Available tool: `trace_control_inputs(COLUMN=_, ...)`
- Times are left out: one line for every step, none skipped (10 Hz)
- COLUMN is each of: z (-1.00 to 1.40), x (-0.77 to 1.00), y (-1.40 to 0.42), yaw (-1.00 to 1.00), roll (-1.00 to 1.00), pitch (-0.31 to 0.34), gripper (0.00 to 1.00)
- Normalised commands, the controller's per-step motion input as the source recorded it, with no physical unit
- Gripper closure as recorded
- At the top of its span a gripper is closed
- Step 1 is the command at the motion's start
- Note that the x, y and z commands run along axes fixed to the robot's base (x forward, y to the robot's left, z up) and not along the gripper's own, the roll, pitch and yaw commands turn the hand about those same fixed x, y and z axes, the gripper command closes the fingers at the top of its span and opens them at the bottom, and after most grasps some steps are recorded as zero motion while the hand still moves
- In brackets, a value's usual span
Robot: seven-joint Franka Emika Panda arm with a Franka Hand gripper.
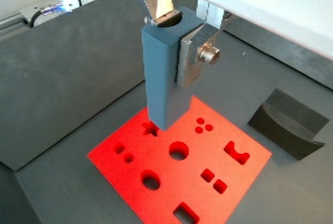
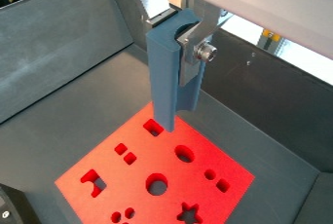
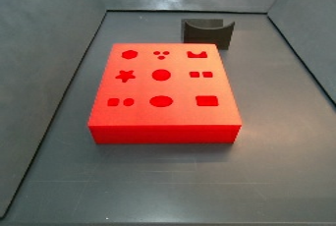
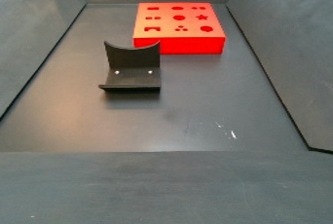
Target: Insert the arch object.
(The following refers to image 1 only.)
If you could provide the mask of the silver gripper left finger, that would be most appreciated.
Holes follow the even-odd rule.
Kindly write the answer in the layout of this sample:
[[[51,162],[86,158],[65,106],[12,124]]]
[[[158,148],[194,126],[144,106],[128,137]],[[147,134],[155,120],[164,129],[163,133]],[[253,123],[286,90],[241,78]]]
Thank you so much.
[[[171,0],[140,0],[147,12],[144,23],[156,27],[171,27],[180,22],[180,12]]]

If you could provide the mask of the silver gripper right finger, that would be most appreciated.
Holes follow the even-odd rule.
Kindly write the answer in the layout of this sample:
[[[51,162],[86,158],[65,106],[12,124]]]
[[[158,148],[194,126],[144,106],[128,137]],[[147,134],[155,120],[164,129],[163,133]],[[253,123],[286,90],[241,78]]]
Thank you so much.
[[[197,18],[205,22],[180,40],[176,84],[187,88],[199,78],[203,65],[214,65],[221,50],[215,46],[218,34],[229,22],[230,14],[206,0],[198,0]]]

